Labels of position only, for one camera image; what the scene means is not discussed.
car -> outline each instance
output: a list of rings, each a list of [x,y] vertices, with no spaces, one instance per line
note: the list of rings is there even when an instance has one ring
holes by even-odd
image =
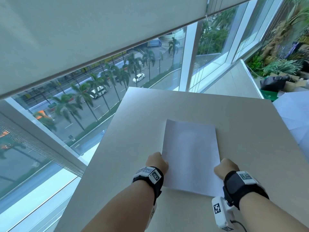
[[[138,75],[136,75],[137,81],[140,81],[141,79],[143,79],[145,77],[144,73],[140,73]]]
[[[96,91],[93,89],[93,90],[91,90],[91,93],[89,92],[89,95],[90,95],[90,97],[92,97],[93,99],[97,99],[98,97],[100,97],[101,96],[101,92],[103,93],[103,94],[106,94],[107,93],[107,89],[106,89],[106,87],[104,86],[99,86],[98,88],[97,88],[97,94],[96,94]]]

white table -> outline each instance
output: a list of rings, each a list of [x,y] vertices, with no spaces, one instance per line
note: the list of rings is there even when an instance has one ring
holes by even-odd
[[[273,202],[309,226],[309,164],[270,100],[130,87],[56,232],[82,230],[130,184],[148,155],[162,150],[166,119],[214,124],[220,158],[249,171]],[[221,231],[211,197],[162,191],[148,232]]]

white paper sheet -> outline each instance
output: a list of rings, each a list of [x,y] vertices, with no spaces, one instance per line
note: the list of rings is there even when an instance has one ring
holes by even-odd
[[[208,196],[224,196],[214,174],[220,163],[214,125],[167,120],[162,157],[169,164],[163,186]]]

